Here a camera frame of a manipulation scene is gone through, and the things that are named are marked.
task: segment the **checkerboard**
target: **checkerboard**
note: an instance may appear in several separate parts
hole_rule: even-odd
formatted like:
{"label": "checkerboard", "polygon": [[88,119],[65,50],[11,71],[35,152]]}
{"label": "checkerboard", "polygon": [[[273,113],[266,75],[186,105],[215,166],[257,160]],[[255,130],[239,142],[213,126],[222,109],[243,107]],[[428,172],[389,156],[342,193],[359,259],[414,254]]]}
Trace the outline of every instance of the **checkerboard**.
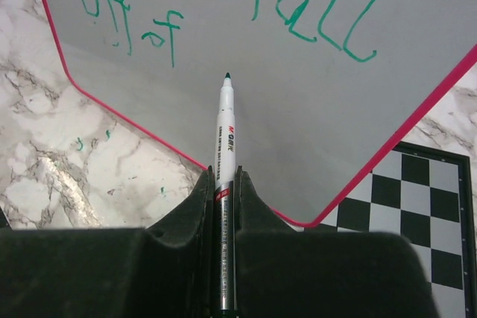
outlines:
{"label": "checkerboard", "polygon": [[467,184],[468,158],[402,143],[320,225],[305,231],[407,237],[442,318],[474,317],[475,247]]}

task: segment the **black and white checkered pattern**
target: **black and white checkered pattern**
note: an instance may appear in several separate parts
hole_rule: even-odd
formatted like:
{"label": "black and white checkered pattern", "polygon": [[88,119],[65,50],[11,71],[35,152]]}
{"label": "black and white checkered pattern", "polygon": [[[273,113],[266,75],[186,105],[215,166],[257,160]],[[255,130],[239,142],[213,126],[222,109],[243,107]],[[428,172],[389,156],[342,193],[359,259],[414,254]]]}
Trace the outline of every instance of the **black and white checkered pattern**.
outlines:
{"label": "black and white checkered pattern", "polygon": [[391,151],[320,225],[305,230],[406,236],[422,261],[442,318],[473,317],[465,294],[470,288],[465,285],[466,208],[459,165],[398,150]]}

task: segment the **black object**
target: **black object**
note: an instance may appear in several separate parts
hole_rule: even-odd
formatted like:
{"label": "black object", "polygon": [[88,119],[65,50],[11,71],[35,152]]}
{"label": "black object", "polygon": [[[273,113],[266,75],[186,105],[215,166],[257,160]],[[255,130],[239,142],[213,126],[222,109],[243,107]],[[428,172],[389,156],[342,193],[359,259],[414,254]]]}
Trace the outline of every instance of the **black object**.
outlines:
{"label": "black object", "polygon": [[[207,317],[213,183],[149,229],[0,230],[0,317]],[[241,168],[234,196],[240,317],[437,318],[401,237],[295,232]]]}

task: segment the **white marker pen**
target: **white marker pen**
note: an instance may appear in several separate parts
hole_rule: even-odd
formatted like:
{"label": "white marker pen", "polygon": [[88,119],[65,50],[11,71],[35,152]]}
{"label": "white marker pen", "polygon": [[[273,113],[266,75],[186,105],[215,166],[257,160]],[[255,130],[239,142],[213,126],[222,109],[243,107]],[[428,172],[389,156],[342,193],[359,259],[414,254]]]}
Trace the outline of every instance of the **white marker pen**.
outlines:
{"label": "white marker pen", "polygon": [[212,299],[219,301],[214,317],[230,316],[236,311],[235,227],[233,217],[233,179],[236,174],[236,117],[233,113],[233,88],[227,72],[221,88],[215,146],[214,250],[216,270]]}

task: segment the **handwritten word of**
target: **handwritten word of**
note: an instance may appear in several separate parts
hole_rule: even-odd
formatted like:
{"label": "handwritten word of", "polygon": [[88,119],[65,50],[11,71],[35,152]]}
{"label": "handwritten word of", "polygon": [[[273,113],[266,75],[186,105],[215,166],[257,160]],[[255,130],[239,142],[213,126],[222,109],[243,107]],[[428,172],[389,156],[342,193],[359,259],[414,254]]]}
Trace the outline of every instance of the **handwritten word of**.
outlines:
{"label": "handwritten word of", "polygon": [[[90,10],[86,6],[85,0],[81,0],[81,1],[83,3],[84,10],[86,11],[87,14],[89,14],[90,16],[94,16],[95,18],[98,18],[100,16],[100,0],[94,0],[94,5],[95,6],[92,10]],[[117,34],[119,33],[119,26],[118,26],[118,22],[116,20],[117,16],[116,16],[116,13],[114,11],[113,5],[115,4],[116,6],[119,6],[121,8],[122,21],[123,21],[123,24],[124,24],[124,31],[126,33],[126,39],[127,39],[127,47],[128,47],[127,54],[131,55],[133,53],[133,43],[131,41],[130,29],[129,29],[128,19],[127,19],[128,12],[130,11],[130,5],[125,4],[125,2],[127,0],[105,0],[105,1],[107,3],[107,6],[108,6],[109,11],[111,13],[111,19],[113,21],[114,30]],[[290,16],[285,15],[280,10],[280,5],[281,5],[282,1],[283,0],[277,0],[277,2],[275,4],[275,11],[277,12],[278,17],[281,18],[281,20],[283,20],[283,24],[284,24],[284,26],[286,26],[286,29],[288,30],[288,32],[290,34],[294,35],[296,38],[298,38],[300,40],[303,40],[305,42],[308,42],[308,43],[314,43],[314,42],[318,42],[318,36],[319,36],[320,38],[324,39],[326,42],[331,44],[338,51],[344,51],[344,53],[346,55],[348,55],[350,58],[357,61],[358,63],[365,63],[365,62],[373,59],[377,55],[377,50],[373,50],[371,52],[371,54],[368,54],[367,56],[362,57],[362,56],[359,56],[359,55],[353,53],[348,47],[348,43],[350,41],[351,36],[353,35],[353,31],[355,30],[356,25],[361,21],[361,19],[369,11],[369,9],[371,9],[371,7],[376,2],[376,0],[370,0],[367,3],[366,7],[363,9],[362,12],[360,12],[358,17],[354,21],[354,23],[351,25],[351,28],[348,30],[347,35],[344,37],[344,41],[341,44],[338,44],[337,41],[332,39],[330,36],[327,36],[323,32],[323,24],[326,21],[326,17],[328,16],[329,12],[335,6],[335,3],[337,2],[337,0],[330,0],[329,3],[328,3],[328,7],[325,9],[323,14],[321,15],[321,17],[318,21],[318,26],[317,26],[317,36],[315,36],[314,34],[308,34],[308,35],[301,34],[301,33],[299,33],[298,31],[295,30],[295,25],[299,21],[302,14],[305,12],[306,7],[309,4],[309,0],[303,0],[301,2],[301,4],[298,5],[294,9],[293,12],[291,12]],[[252,15],[252,18],[251,18],[252,22],[255,21],[258,18],[259,10],[260,10],[260,0],[255,0],[255,4],[254,4],[254,7],[253,7],[253,15]],[[184,19],[184,15],[182,13],[180,13],[179,11],[168,10],[167,13],[166,13],[166,16],[165,16],[166,17],[165,22],[161,22],[161,21],[158,21],[158,20],[155,20],[155,19],[152,19],[152,22],[155,25],[164,26],[164,27],[168,28],[168,32],[169,32],[168,42],[169,42],[169,48],[170,48],[170,51],[171,51],[171,66],[172,66],[172,68],[174,68],[175,67],[174,30],[180,30],[180,26],[177,25],[177,24],[173,24],[171,22],[171,16],[177,16],[180,19]],[[166,41],[164,39],[164,37],[156,34],[153,31],[148,31],[148,32],[143,33],[143,35],[141,35],[141,39],[143,39],[143,40],[144,39],[149,39],[152,46],[155,47],[155,48],[161,48],[162,45]],[[115,42],[112,45],[114,47],[118,47],[119,42]]]}

